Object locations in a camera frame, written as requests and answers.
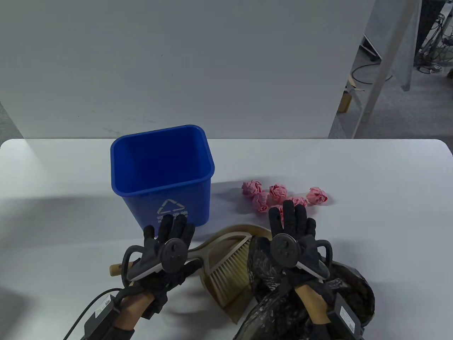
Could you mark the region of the person's right hand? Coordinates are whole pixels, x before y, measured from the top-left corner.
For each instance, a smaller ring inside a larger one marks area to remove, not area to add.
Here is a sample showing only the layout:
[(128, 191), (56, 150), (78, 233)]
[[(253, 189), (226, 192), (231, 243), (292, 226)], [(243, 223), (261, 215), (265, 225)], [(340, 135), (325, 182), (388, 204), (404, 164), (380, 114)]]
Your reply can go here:
[(273, 238), (290, 237), (283, 245), (266, 237), (253, 237), (248, 253), (248, 270), (253, 286), (264, 290), (291, 289), (307, 285), (328, 305), (334, 303), (332, 290), (325, 280), (330, 277), (333, 249), (327, 240), (316, 240), (316, 221), (307, 216), (306, 207), (286, 200), (281, 208), (269, 209), (268, 218)]

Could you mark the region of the person's left hand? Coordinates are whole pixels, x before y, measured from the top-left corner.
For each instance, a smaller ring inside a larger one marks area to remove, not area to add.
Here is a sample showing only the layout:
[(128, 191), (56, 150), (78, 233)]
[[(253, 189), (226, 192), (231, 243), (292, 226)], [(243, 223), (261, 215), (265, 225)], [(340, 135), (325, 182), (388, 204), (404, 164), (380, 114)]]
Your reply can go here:
[[(173, 217), (173, 215), (167, 214), (163, 217), (157, 239), (154, 242), (158, 246), (163, 246), (168, 240), (178, 238), (189, 247), (194, 232), (194, 224), (189, 223), (185, 215), (180, 214)], [(154, 300), (145, 309), (141, 317), (150, 319), (154, 314), (160, 313), (163, 306), (168, 302), (168, 292), (178, 285), (182, 285), (202, 265), (203, 262), (201, 260), (194, 260), (185, 264), (175, 273), (167, 273), (164, 270), (160, 270), (138, 280), (138, 284), (144, 288), (145, 292), (154, 296)]]

